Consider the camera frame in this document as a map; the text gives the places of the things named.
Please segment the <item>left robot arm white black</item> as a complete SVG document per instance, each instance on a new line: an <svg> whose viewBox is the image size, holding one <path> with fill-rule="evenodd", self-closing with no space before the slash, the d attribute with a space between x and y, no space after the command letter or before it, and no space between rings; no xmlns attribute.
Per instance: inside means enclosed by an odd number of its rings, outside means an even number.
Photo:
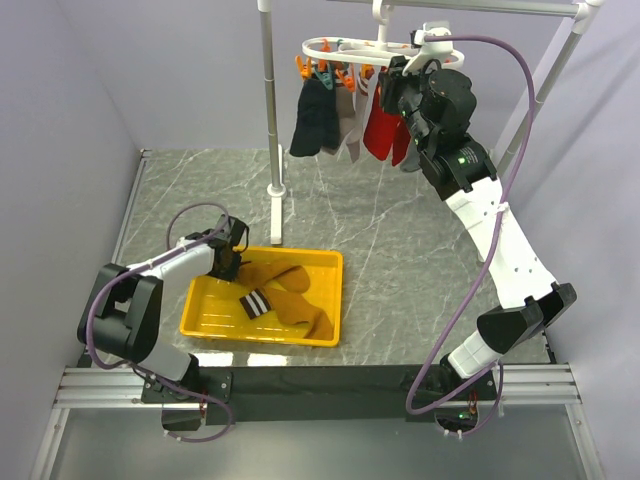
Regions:
<svg viewBox="0 0 640 480"><path fill-rule="evenodd" d="M92 360L99 362L101 351L161 377L179 402L205 393L198 360L159 340L163 294L200 276L234 280L241 265L236 248L248 242L248 234L247 224L223 214L216 227L182 237L152 259L103 266L77 327Z"/></svg>

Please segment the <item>white round clip hanger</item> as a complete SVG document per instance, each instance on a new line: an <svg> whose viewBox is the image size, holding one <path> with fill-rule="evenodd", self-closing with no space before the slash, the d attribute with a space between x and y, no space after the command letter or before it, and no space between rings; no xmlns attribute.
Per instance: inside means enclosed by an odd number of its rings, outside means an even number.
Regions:
<svg viewBox="0 0 640 480"><path fill-rule="evenodd" d="M344 36L315 37L302 43L302 52L307 57L316 60L368 64L386 68L394 56L404 56L409 60L418 53L418 50L412 46L411 39L406 43L391 42L388 39L388 27L393 10L394 6L390 4L390 1L372 2L372 16L378 24L377 37L373 40ZM464 60L465 55L456 50L453 45L453 52L443 63L438 60L431 61L435 66L440 65L443 68L459 70L464 65Z"/></svg>

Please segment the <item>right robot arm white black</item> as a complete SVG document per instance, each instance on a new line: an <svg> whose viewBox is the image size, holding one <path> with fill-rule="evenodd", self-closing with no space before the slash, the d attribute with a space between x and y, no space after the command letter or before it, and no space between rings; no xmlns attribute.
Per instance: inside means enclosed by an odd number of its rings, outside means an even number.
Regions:
<svg viewBox="0 0 640 480"><path fill-rule="evenodd" d="M440 199L457 216L477 248L481 274L490 276L499 304L480 315L475 331L439 364L427 360L409 389L433 382L460 399L514 347L552 324L577 299L542 264L506 199L507 188L488 152L467 132L476 98L472 82L437 59L417 70L395 56L381 73L380 107L406 126L419 167Z"/></svg>

